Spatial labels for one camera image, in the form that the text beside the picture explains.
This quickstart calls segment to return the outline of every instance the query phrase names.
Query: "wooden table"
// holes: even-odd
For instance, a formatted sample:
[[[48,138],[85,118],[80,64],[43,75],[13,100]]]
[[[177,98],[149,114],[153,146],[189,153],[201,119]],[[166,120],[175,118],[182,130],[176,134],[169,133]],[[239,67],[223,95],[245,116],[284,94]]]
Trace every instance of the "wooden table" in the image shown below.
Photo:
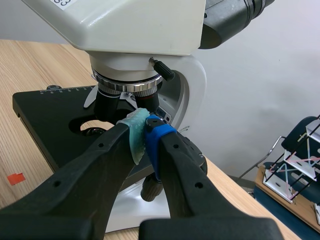
[[[0,40],[0,208],[31,192],[52,175],[36,144],[12,109],[16,92],[94,85],[89,57],[70,45]],[[7,176],[26,180],[11,186]],[[299,239],[218,167],[208,161],[208,177],[234,206],[256,217],[273,218],[285,239]],[[105,235],[105,239],[137,239],[138,229]]]

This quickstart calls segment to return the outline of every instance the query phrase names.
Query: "focus knob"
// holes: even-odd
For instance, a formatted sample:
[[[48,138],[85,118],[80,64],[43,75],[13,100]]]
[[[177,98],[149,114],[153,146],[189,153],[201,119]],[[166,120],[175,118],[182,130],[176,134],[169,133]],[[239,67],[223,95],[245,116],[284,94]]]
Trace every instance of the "focus knob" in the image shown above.
[[[175,72],[167,67],[167,65],[165,65],[162,61],[155,60],[153,57],[151,57],[149,62],[152,64],[153,69],[166,81],[169,82],[175,78]]]
[[[157,180],[156,174],[152,173],[144,179],[141,190],[141,198],[146,202],[152,202],[155,200],[164,187],[162,183]]]

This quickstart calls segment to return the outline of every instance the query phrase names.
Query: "chrome ring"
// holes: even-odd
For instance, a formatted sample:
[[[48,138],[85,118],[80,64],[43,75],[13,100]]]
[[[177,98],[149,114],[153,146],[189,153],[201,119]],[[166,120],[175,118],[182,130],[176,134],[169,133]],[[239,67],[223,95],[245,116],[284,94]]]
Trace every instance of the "chrome ring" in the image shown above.
[[[158,90],[158,87],[155,86],[151,89],[145,90],[145,91],[138,91],[138,92],[134,92],[133,95],[135,97],[146,97],[146,96],[150,96],[152,94],[155,94]]]
[[[159,83],[162,82],[163,78],[160,75],[154,76],[154,78],[145,81],[145,82],[139,82],[139,83],[130,83],[128,82],[115,82],[111,79],[108,79],[102,75],[100,75],[98,72],[96,72],[94,69],[92,70],[93,75],[95,79],[102,85],[116,91],[120,92],[129,92],[129,93],[136,93],[136,92],[142,92],[149,89],[153,89],[156,87]]]
[[[98,89],[101,90],[102,92],[107,93],[107,94],[112,94],[112,95],[120,95],[121,94],[121,91],[111,89],[111,88],[101,84],[100,82],[98,83]]]

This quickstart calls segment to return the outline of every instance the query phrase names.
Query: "white microscope body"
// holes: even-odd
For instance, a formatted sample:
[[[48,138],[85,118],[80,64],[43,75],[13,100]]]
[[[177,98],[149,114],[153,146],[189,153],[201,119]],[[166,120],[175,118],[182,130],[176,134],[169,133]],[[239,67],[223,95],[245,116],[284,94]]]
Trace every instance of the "white microscope body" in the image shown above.
[[[190,132],[206,91],[205,70],[191,56],[200,46],[206,0],[23,2],[71,45],[90,55],[94,75],[102,78],[100,90],[105,88],[103,81],[108,88],[117,85],[117,89],[101,91],[103,96],[117,96],[122,92],[119,86],[123,92],[153,89],[165,112],[163,118],[184,136]],[[163,80],[161,89],[157,88],[161,81],[149,62],[151,57],[175,72],[175,79]],[[140,197],[141,185],[118,195],[106,232],[170,216],[165,193],[162,191],[153,202],[145,202]]]

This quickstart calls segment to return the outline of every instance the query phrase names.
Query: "green rubber pad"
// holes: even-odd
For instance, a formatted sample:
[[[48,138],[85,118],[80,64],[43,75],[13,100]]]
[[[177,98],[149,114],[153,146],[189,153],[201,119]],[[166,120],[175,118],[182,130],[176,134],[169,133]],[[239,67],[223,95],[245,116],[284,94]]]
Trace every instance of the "green rubber pad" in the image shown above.
[[[146,118],[150,114],[145,108],[138,108],[134,112],[129,113],[125,119],[118,121],[116,124],[126,124],[130,129],[130,150],[133,161],[136,165],[139,164],[145,154],[145,124]]]

